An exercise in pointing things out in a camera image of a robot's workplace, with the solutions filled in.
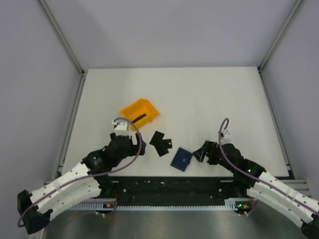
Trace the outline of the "yellow plastic bin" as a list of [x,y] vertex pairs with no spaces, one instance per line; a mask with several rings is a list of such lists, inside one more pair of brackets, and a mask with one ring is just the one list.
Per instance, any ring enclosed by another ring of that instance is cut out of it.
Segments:
[[142,114],[146,114],[147,116],[134,124],[137,129],[141,129],[141,127],[152,122],[157,116],[160,115],[157,109],[150,103],[149,100],[146,99],[139,99],[131,105],[120,110],[120,115],[130,121]]

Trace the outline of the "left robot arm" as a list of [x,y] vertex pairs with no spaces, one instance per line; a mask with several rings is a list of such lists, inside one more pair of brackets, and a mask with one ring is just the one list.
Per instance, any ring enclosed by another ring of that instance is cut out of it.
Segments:
[[111,141],[102,149],[90,152],[67,173],[34,191],[23,190],[17,195],[17,226],[34,234],[69,208],[91,198],[109,197],[113,191],[110,174],[128,165],[119,164],[127,157],[136,161],[144,155],[146,143],[140,132],[135,136],[112,133]]

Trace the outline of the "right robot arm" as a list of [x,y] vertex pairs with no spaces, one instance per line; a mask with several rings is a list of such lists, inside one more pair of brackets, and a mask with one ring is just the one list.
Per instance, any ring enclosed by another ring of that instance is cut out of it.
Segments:
[[264,167],[242,156],[233,144],[205,141],[193,156],[220,165],[233,174],[233,192],[255,198],[290,219],[309,239],[319,237],[319,202],[274,177]]

